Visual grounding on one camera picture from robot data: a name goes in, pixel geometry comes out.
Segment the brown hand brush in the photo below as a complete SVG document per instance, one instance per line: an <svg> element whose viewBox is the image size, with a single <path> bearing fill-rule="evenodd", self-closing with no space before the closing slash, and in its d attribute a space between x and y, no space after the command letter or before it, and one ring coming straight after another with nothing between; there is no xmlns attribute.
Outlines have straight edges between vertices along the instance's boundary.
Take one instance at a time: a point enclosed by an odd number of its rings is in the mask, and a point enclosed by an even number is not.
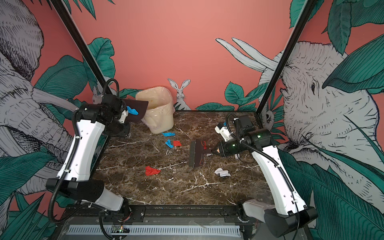
<svg viewBox="0 0 384 240"><path fill-rule="evenodd" d="M202 145L203 140L193 140L190 144L190 156L189 156L189 167L198 168L204 164L205 156L211 154L211 149L207 147L204 150Z"/></svg>

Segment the left black frame post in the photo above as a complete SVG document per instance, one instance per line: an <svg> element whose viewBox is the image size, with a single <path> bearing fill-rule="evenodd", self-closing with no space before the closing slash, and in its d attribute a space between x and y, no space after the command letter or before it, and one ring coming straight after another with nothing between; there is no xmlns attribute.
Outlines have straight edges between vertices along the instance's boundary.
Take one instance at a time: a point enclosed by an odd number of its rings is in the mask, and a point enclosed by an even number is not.
<svg viewBox="0 0 384 240"><path fill-rule="evenodd" d="M105 77L102 74L102 71L97 64L94 56L91 53L91 50L89 49L88 45L86 44L83 36L81 35L78 27L76 26L75 22L73 21L71 14L67 8L67 5L64 3L64 1L51 1L53 7L55 8L56 12L58 13L59 17L61 18L62 22L66 26L68 32L70 33L71 37L73 38L75 44L77 45L78 49L82 53L82 56L85 60L85 62L88 64L90 71L92 75L96 78L98 83L95 87L95 93L96 95L93 96L94 104L101 104L102 103L102 94L98 94L97 90L100 87L103 89L103 87L107 86L106 92L108 94L111 94L111 90L108 87L108 84L106 83Z"/></svg>

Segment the black front mounting rail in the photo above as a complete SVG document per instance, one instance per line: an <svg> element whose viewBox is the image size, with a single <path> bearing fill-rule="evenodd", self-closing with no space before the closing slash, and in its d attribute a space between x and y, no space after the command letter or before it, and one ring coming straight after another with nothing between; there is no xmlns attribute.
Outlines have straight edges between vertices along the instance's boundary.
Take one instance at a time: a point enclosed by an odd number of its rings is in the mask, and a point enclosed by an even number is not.
<svg viewBox="0 0 384 240"><path fill-rule="evenodd" d="M142 223L144 218L223 218L225 223L236 225L251 225L263 222L265 213L275 214L277 208L268 205L262 210L261 216L252 214L250 202L239 202L236 206L219 205L131 205L127 200L116 211L106 209L101 205L86 202L67 207L61 221L71 217L95 217L102 212L106 221L113 223Z"/></svg>

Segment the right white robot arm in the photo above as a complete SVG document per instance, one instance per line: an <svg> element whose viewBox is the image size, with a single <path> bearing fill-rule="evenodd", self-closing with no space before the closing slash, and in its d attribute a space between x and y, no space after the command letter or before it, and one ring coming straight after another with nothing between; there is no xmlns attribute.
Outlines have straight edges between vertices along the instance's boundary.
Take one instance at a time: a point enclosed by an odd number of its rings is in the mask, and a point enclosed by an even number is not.
<svg viewBox="0 0 384 240"><path fill-rule="evenodd" d="M271 190L274 200L272 206L256 200L248 200L242 204L247 217L265 223L276 238L297 232L318 217L317 210L308 206L295 189L267 129L251 131L237 137L233 137L227 127L216 127L215 131L223 140L212 149L212 153L229 157L245 150L250 151Z"/></svg>

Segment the dark brown dustpan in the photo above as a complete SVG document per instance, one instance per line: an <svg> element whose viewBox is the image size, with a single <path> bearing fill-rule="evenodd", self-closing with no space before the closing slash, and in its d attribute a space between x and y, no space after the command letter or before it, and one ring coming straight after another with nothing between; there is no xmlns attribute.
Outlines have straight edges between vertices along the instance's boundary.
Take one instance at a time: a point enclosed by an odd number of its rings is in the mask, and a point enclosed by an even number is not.
<svg viewBox="0 0 384 240"><path fill-rule="evenodd" d="M149 102L138 100L123 100L129 109L127 110L126 122L137 123L140 122L146 114Z"/></svg>

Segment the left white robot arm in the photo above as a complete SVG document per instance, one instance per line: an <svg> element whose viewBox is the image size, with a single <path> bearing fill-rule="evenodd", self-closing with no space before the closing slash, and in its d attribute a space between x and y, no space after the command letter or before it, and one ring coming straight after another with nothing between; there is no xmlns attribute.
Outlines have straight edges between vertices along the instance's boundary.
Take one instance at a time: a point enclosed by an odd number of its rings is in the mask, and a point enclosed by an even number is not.
<svg viewBox="0 0 384 240"><path fill-rule="evenodd" d="M55 178L46 187L77 201L87 201L109 211L120 211L124 199L107 190L102 181L91 180L91 165L102 134L123 135L129 132L127 105L115 95L104 95L101 104L83 104L75 110L72 123L75 137L68 156Z"/></svg>

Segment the cream bin with plastic liner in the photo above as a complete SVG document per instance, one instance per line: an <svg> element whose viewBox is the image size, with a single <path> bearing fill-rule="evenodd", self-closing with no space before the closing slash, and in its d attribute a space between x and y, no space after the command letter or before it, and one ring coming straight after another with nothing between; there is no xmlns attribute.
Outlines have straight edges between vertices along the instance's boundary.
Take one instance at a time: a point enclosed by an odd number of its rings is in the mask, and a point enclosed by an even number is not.
<svg viewBox="0 0 384 240"><path fill-rule="evenodd" d="M148 101L142 122L153 134L160 134L174 126L174 101L171 92L165 87L155 87L140 91L136 100Z"/></svg>

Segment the right black frame post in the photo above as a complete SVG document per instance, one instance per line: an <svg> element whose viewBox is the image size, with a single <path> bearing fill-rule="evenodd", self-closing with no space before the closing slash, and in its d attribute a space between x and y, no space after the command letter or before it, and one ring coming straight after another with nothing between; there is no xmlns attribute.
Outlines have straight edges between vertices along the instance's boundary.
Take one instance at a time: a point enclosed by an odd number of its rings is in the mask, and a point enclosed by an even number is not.
<svg viewBox="0 0 384 240"><path fill-rule="evenodd" d="M284 67L286 66L286 63L288 62L294 48L296 45L296 42L298 41L303 29L305 28L305 25L307 24L307 21L313 11L313 9L316 6L317 1L315 0L309 0L306 1L304 4L304 7L300 13L300 16L295 24L295 27L293 29L293 32L289 38L289 41L282 53L281 59L278 62L277 68L274 70L274 74L268 84L268 87L266 89L266 92L259 104L259 107L256 110L256 115L259 116L262 113L263 108L265 107L277 81L280 79L281 73L283 72Z"/></svg>

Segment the black frame post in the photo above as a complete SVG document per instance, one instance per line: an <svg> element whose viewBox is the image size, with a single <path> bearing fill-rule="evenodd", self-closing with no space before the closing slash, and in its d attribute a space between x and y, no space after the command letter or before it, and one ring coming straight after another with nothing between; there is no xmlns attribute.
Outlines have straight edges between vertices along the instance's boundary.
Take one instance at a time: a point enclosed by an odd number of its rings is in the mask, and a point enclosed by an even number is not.
<svg viewBox="0 0 384 240"><path fill-rule="evenodd" d="M82 56L85 60L85 62L88 64L90 71L92 75L96 78L98 83L95 87L95 93L96 95L93 96L94 104L101 104L102 103L102 94L98 94L97 90L100 87L103 89L103 87L107 86L106 92L108 94L111 94L111 90L108 87L108 84L106 83L105 77L102 74L102 71L97 64L94 56L91 53L91 50L89 49L88 45L86 44L83 36L81 35L78 27L76 26L75 22L73 21L71 14L67 8L67 5L64 3L64 1L51 1L53 7L55 8L56 12L58 13L59 17L61 18L62 22L66 26L68 32L70 33L71 37L73 38L75 44L77 45L78 49L82 53Z"/></svg>
<svg viewBox="0 0 384 240"><path fill-rule="evenodd" d="M316 6L317 1L315 0L309 0L306 1L304 4L304 7L300 13L300 16L295 24L295 27L293 29L293 32L289 38L289 41L282 53L281 59L278 62L277 68L274 70L274 74L268 84L268 87L266 89L266 92L259 104L259 107L256 110L256 115L259 116L262 113L263 108L265 107L277 81L280 79L281 73L283 72L284 67L286 66L286 63L288 62L294 48L296 45L296 42L298 41L303 29L305 28L305 25L307 24L307 21L313 11L313 9Z"/></svg>

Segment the blue paper scrap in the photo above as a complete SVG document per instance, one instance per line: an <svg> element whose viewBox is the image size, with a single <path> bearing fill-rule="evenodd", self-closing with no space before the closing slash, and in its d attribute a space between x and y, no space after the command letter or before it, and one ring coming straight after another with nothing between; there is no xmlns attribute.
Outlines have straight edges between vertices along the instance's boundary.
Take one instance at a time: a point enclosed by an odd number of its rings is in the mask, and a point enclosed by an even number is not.
<svg viewBox="0 0 384 240"><path fill-rule="evenodd" d="M176 134L175 133L162 133L164 137L173 137Z"/></svg>
<svg viewBox="0 0 384 240"><path fill-rule="evenodd" d="M129 115L137 116L139 113L136 109L132 109L131 107L127 106L127 112Z"/></svg>
<svg viewBox="0 0 384 240"><path fill-rule="evenodd" d="M172 144L171 140L167 140L167 141L166 141L166 145L167 145L170 149L172 149L172 148L174 147L174 145Z"/></svg>

